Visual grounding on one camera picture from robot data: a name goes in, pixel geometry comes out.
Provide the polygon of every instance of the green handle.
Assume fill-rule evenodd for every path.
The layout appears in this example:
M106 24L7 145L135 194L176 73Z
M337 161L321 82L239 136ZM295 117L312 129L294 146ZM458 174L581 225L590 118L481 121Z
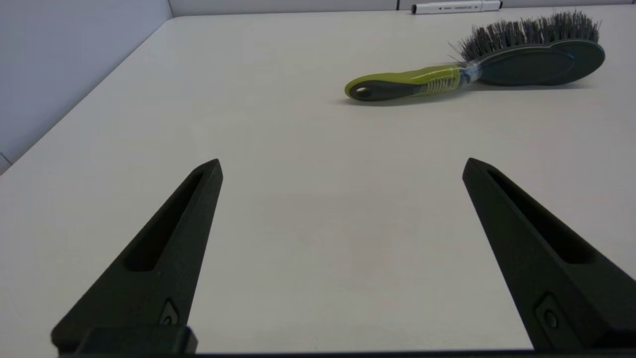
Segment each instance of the green handle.
M430 96L458 89L460 72L458 65L449 64L401 73L377 73L349 82L345 93L360 101Z

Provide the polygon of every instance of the hanging hole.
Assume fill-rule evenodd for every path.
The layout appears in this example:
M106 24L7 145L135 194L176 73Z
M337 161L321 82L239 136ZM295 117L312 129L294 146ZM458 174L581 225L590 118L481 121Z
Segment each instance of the hanging hole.
M369 97L371 94L371 90L366 87L360 87L356 89L356 96L358 97Z

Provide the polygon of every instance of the brush handle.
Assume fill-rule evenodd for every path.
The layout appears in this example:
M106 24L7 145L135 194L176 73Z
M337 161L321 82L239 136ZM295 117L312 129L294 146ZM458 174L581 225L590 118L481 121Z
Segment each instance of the brush handle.
M476 81L481 74L479 62L432 66L416 71L377 73L356 78L345 93L359 101L385 101L450 92Z

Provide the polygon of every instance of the screw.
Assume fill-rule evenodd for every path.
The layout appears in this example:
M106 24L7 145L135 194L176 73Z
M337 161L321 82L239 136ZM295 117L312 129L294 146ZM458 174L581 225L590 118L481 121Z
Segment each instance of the screw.
M543 315L543 319L546 321L547 325L550 326L551 328L558 327L557 316L555 315L554 312L547 310L546 313Z

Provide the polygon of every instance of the wall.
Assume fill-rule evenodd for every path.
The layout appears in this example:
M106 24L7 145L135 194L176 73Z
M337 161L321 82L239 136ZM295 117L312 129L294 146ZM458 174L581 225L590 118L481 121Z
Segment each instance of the wall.
M167 0L0 1L0 153L15 162L171 17Z
M170 0L174 16L234 13L410 10L413 4L444 0ZM636 0L503 0L505 8L631 4Z

